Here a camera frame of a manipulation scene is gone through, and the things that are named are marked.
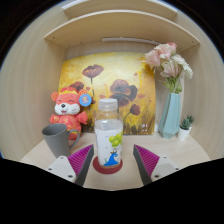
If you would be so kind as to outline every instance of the tabletop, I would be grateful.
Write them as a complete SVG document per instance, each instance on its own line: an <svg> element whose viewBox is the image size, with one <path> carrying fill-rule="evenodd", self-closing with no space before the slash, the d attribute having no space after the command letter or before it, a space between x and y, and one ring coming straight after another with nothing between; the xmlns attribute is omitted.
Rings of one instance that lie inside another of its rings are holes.
<svg viewBox="0 0 224 224"><path fill-rule="evenodd" d="M159 133L153 135L123 136L122 168L114 174L101 174L93 167L93 160L97 156L97 145L94 133L82 133L78 143L71 150L71 154L88 146L94 145L94 156L89 166L84 188L99 190L125 190L143 186L138 165L133 155L134 144L139 145L158 156L167 156L175 162L180 169L187 166L210 161L204 149L190 135L180 141L176 136L164 139ZM45 140L36 145L19 162L46 169L56 160Z"/></svg>

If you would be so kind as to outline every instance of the teddy bear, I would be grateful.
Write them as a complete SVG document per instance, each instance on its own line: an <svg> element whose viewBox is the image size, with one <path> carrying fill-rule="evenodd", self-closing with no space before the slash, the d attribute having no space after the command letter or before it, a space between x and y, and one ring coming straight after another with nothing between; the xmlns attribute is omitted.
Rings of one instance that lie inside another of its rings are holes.
<svg viewBox="0 0 224 224"><path fill-rule="evenodd" d="M80 108L80 97L83 94L83 90L80 90L79 93L73 87L65 87L62 88L61 91L53 92L51 95L51 99L56 102L55 112L58 115L52 114L50 117L50 122L52 124L55 123L63 123L67 126L67 131L71 129L76 129L81 133L81 125L87 124L88 115L85 111L79 113ZM72 132L69 135L69 140L75 140L77 138L77 134Z"/></svg>

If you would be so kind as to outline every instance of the shelf board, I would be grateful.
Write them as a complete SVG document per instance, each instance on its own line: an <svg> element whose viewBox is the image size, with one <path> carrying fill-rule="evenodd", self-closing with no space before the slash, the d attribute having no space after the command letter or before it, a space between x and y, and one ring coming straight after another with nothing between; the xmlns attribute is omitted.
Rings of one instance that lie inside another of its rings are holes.
<svg viewBox="0 0 224 224"><path fill-rule="evenodd" d="M85 14L115 9L136 10L152 13L169 20L177 15L177 10L160 1L152 0L81 0L62 7L71 18Z"/></svg>
<svg viewBox="0 0 224 224"><path fill-rule="evenodd" d="M175 42L180 51L200 43L170 20L133 10L108 10L80 16L56 27L46 34L45 39L70 48L82 43L99 42L106 37Z"/></svg>

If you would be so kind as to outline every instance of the poppy painting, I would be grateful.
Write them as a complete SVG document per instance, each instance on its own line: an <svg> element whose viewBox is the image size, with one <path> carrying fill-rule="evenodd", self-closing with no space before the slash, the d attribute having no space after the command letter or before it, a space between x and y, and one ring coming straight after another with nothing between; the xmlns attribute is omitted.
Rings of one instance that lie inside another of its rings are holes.
<svg viewBox="0 0 224 224"><path fill-rule="evenodd" d="M83 132L94 133L99 99L114 98L123 118L124 135L154 133L155 80L144 58L143 53L109 52L64 61L58 91L72 86L86 90L92 99L91 105L83 108L88 115Z"/></svg>

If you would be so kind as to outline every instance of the white vase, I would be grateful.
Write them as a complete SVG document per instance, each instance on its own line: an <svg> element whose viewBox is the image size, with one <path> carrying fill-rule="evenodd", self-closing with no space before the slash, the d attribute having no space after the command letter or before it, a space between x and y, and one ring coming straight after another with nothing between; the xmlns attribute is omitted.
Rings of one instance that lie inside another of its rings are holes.
<svg viewBox="0 0 224 224"><path fill-rule="evenodd" d="M177 137L180 141L184 141L186 139L186 137L189 135L189 133L190 133L190 129L184 130L184 129L180 128Z"/></svg>

